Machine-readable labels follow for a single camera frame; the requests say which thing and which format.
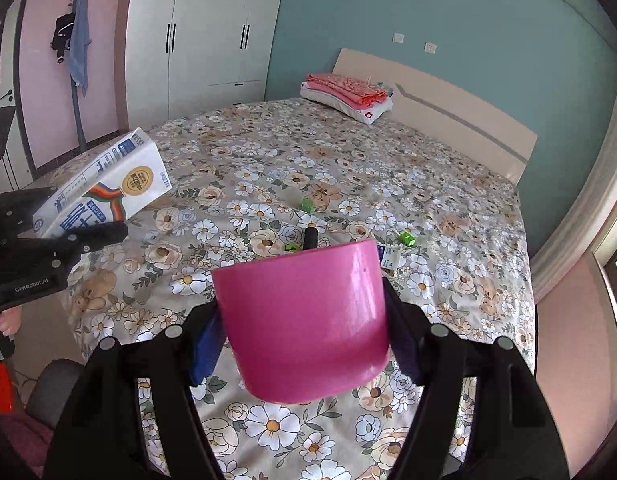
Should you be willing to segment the white blue milk carton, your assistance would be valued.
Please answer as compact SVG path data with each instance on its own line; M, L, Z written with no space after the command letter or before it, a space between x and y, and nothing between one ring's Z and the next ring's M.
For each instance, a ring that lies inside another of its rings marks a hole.
M124 222L172 188L156 143L141 128L127 133L46 200L33 214L39 238Z

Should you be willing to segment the green divided box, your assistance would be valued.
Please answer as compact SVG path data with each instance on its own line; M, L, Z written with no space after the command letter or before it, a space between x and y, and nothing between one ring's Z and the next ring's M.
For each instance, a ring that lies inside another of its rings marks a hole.
M406 247L413 247L417 243L417 236L409 231L402 231L399 234L399 242Z

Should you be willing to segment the pink plastic cup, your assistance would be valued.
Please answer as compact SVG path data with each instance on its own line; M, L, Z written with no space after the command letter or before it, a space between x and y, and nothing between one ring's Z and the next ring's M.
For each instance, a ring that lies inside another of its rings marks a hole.
M369 382L388 362L373 240L226 266L212 280L246 390L263 401L337 396Z

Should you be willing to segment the small green block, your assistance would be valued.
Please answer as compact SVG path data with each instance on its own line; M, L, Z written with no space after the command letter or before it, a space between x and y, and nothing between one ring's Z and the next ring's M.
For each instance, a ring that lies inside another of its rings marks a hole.
M315 210L315 205L308 197L304 197L301 203L301 209L311 214Z

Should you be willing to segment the grey stool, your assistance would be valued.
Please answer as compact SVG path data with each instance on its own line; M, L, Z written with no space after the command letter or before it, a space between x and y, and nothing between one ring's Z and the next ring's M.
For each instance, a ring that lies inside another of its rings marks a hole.
M57 427L84 365L68 359L51 361L39 375L28 397L25 413L50 429Z

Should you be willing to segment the red object on floor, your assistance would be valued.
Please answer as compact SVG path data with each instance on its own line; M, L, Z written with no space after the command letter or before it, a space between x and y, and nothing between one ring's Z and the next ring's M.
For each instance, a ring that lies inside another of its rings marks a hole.
M0 362L0 414L8 414L13 411L14 396L8 367Z

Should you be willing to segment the blue clothes on hanger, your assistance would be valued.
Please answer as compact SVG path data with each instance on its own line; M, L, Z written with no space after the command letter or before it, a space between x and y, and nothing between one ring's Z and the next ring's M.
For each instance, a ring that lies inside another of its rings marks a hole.
M72 0L68 13L54 23L51 50L58 64L66 63L77 88L88 89L88 48L92 43L89 30L88 0Z

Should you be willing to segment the floral bed cover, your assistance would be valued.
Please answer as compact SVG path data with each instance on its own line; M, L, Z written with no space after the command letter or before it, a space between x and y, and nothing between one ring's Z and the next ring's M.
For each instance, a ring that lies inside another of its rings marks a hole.
M390 119L365 126L301 98L173 119L150 136L171 191L121 244L84 256L60 296L83 354L182 322L213 297L214 269L282 255L313 226L324 247L413 233L390 275L400 295L458 336L506 336L534 361L525 227L506 178ZM387 478L420 394L389 362L341 396L274 408L246 391L230 350L192 389L228 479Z

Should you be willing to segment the small blue white packet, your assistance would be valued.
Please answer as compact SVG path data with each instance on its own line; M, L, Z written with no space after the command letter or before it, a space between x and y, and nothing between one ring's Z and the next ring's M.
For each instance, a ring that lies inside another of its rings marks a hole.
M401 248L399 246L378 246L380 268L387 272L394 272L400 265Z

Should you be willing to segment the black cylinder object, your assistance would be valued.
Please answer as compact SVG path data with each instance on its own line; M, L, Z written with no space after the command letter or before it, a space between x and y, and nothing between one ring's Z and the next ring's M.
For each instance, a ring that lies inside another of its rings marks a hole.
M318 231L313 226L309 226L304 230L303 250L315 249L318 246Z

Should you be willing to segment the white wardrobe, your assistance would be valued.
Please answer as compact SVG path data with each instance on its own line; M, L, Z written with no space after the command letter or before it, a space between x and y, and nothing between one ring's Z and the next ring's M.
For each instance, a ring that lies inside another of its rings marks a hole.
M264 99L281 0L123 2L130 128Z

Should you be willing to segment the beige bed headboard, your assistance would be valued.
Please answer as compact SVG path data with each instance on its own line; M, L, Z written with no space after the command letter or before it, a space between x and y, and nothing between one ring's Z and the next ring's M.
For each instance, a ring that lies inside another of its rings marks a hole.
M340 50L333 73L386 84L393 120L519 183L537 135L497 107L421 70L352 49Z

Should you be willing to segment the folded red pink blanket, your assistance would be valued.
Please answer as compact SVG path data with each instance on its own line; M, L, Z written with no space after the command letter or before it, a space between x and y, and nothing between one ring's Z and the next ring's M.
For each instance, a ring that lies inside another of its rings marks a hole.
M343 96L355 104L371 105L386 99L388 93L368 82L337 74L308 74L304 81L325 91Z

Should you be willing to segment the white wall socket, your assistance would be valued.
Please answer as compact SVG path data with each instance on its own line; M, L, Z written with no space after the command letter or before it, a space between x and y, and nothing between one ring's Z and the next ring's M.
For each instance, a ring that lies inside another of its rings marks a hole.
M405 39L404 35L399 34L398 32L396 32L392 37L392 41L395 42L396 44L403 44L404 39Z

